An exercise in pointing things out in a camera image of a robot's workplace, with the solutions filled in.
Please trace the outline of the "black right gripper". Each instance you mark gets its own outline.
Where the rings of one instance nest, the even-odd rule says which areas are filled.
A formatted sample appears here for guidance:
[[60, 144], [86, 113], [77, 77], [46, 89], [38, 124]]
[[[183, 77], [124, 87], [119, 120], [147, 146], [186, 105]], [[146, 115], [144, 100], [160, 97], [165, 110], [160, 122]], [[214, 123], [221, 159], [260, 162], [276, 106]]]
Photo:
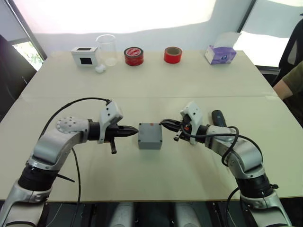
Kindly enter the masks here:
[[164, 128], [177, 132], [174, 136], [175, 141], [185, 140], [190, 141], [190, 120], [189, 115], [185, 115], [181, 121], [174, 119], [163, 119], [161, 124]]

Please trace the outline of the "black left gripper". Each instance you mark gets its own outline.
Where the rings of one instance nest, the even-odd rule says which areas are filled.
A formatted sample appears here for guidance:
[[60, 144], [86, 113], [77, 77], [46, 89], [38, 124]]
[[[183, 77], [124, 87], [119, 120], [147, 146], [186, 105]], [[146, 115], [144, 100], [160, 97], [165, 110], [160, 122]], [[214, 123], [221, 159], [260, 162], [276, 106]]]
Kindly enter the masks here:
[[111, 148], [111, 154], [116, 154], [117, 149], [115, 145], [115, 137], [129, 137], [133, 136], [138, 133], [138, 130], [133, 126], [119, 126], [116, 125], [110, 125], [106, 129], [105, 137], [104, 137], [104, 143], [109, 143]]

